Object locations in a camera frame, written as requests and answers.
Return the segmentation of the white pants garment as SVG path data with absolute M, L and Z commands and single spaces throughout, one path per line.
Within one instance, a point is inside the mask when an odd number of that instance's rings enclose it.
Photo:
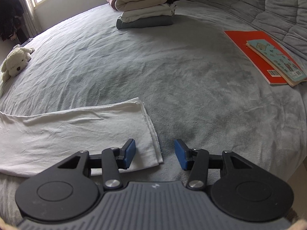
M 32 116 L 1 113 L 1 173 L 32 177 L 78 151 L 99 154 L 136 142 L 129 171 L 163 162 L 153 123 L 139 98 Z

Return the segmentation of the orange red booklet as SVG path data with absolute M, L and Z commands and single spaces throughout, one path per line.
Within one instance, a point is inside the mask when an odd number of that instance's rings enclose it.
M 263 31 L 224 31 L 230 40 L 245 54 L 245 56 L 252 62 L 254 67 L 261 73 L 263 78 L 270 85 L 287 85 L 284 80 L 273 67 L 270 66 L 263 58 L 250 49 L 246 43 L 249 40 L 264 39 L 270 44 L 274 45 L 287 58 L 295 63 L 295 60 L 268 34 Z

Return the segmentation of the grey window curtain left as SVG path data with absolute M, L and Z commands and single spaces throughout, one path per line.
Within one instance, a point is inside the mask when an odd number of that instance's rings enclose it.
M 30 37 L 42 33 L 42 28 L 34 11 L 35 0 L 19 0 L 24 9 L 24 22 Z

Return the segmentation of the black tablet on bed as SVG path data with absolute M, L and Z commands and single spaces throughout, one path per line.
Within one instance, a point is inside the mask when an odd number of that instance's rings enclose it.
M 28 38 L 24 43 L 22 43 L 22 44 L 20 45 L 20 47 L 26 46 L 26 45 L 27 45 L 28 43 L 30 43 L 32 40 L 33 40 L 33 38 Z

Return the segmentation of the grey quilted headboard cover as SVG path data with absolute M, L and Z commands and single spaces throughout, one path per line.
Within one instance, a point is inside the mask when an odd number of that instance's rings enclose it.
M 306 59 L 306 0 L 189 0 L 220 8 Z

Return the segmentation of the white plush dog toy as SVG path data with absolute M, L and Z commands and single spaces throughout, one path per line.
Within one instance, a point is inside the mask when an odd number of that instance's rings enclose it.
M 13 47 L 1 65 L 2 80 L 4 83 L 11 77 L 16 77 L 27 67 L 32 58 L 31 54 L 34 51 L 34 48 L 21 47 L 20 45 Z

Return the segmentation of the teal illustrated booklet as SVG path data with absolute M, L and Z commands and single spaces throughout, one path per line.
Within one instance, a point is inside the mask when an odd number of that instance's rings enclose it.
M 248 40 L 246 46 L 265 60 L 287 83 L 294 87 L 306 81 L 306 74 L 274 45 L 264 39 Z

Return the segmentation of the grey bed sheet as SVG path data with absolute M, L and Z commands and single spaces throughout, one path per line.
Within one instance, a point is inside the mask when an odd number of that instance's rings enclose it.
M 118 17 L 102 5 L 35 37 L 28 67 L 3 85 L 1 111 L 30 116 L 140 98 L 163 164 L 125 173 L 124 182 L 186 182 L 175 139 L 234 151 L 284 180 L 294 174 L 306 158 L 306 83 L 267 83 L 225 34 L 248 24 L 185 0 L 171 26 L 118 30 Z

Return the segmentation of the dark hanging clothes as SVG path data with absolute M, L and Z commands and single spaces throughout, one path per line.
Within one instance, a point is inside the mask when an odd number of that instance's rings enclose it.
M 22 30 L 24 10 L 19 0 L 1 0 L 1 38 L 3 41 L 17 38 L 23 44 L 28 38 Z

